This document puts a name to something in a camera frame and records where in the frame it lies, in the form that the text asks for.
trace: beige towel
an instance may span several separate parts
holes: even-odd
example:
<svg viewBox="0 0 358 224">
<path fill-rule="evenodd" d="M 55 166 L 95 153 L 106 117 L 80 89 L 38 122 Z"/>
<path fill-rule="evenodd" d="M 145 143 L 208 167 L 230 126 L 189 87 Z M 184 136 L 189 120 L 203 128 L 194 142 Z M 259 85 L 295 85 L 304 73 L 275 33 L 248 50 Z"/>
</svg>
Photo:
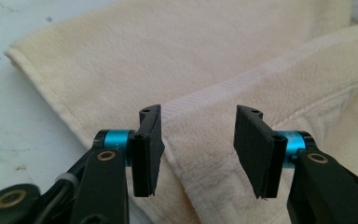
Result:
<svg viewBox="0 0 358 224">
<path fill-rule="evenodd" d="M 27 35 L 7 56 L 87 148 L 99 130 L 137 129 L 138 110 L 162 104 L 156 197 L 134 198 L 154 222 L 282 223 L 291 172 L 278 199 L 255 199 L 232 147 L 235 106 L 309 131 L 358 171 L 346 156 L 358 157 L 350 16 L 341 0 L 127 0 Z"/>
</svg>

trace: cable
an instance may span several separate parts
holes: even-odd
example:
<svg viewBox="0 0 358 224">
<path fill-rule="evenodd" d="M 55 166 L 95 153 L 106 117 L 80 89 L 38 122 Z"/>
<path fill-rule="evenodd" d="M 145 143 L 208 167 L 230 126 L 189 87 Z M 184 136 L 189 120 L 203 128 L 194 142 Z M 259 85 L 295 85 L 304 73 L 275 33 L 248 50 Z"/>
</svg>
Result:
<svg viewBox="0 0 358 224">
<path fill-rule="evenodd" d="M 60 174 L 59 176 L 57 176 L 56 178 L 56 182 L 61 180 L 61 179 L 64 179 L 64 180 L 67 180 L 69 182 L 72 183 L 72 187 L 74 187 L 74 194 L 77 195 L 77 190 L 80 186 L 80 183 L 77 179 L 77 177 L 73 174 L 70 174 L 70 173 L 63 173 L 63 174 Z"/>
<path fill-rule="evenodd" d="M 60 203 L 62 203 L 63 199 L 67 196 L 69 190 L 72 187 L 72 183 L 69 181 L 65 181 L 59 193 L 54 197 L 54 199 L 46 206 L 43 212 L 36 218 L 34 224 L 43 224 L 48 215 L 50 215 L 51 211 Z"/>
</svg>

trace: fabric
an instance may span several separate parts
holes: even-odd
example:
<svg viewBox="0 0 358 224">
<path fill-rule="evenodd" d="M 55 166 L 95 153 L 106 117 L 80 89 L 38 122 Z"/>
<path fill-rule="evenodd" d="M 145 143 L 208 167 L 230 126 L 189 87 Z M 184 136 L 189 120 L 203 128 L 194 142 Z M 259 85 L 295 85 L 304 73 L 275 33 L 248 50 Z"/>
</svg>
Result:
<svg viewBox="0 0 358 224">
<path fill-rule="evenodd" d="M 87 148 L 162 104 L 156 197 L 133 198 L 155 223 L 287 223 L 293 172 L 278 199 L 255 199 L 232 146 L 236 105 L 308 131 L 358 174 L 350 23 L 351 1 L 126 0 L 27 35 L 7 57 Z"/>
</svg>

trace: terry cloth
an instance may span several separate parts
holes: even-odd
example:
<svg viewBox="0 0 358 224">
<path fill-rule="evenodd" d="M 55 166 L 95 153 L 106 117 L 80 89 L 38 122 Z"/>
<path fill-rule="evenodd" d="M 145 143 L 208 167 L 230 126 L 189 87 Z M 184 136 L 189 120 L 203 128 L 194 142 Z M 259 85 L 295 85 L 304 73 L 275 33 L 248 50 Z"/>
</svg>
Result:
<svg viewBox="0 0 358 224">
<path fill-rule="evenodd" d="M 358 25 L 351 1 L 124 0 L 13 43 L 19 67 L 86 148 L 101 129 L 139 127 L 162 104 L 166 146 L 155 223 L 286 223 L 257 200 L 233 148 L 236 105 L 274 130 L 304 130 L 358 175 Z"/>
</svg>

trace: folded towel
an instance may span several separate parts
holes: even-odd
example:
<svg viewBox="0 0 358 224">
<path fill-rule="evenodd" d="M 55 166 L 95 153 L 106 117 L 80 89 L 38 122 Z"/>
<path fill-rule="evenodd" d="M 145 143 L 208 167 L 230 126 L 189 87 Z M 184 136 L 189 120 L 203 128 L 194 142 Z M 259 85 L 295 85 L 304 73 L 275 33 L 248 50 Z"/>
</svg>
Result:
<svg viewBox="0 0 358 224">
<path fill-rule="evenodd" d="M 7 56 L 87 148 L 99 130 L 137 129 L 139 109 L 162 104 L 156 197 L 133 198 L 154 222 L 282 223 L 291 174 L 279 199 L 255 199 L 232 147 L 235 108 L 308 131 L 358 167 L 341 153 L 351 151 L 341 138 L 358 143 L 347 136 L 358 136 L 350 17 L 351 1 L 338 0 L 127 0 L 27 35 Z M 132 197 L 130 173 L 128 183 Z"/>
</svg>

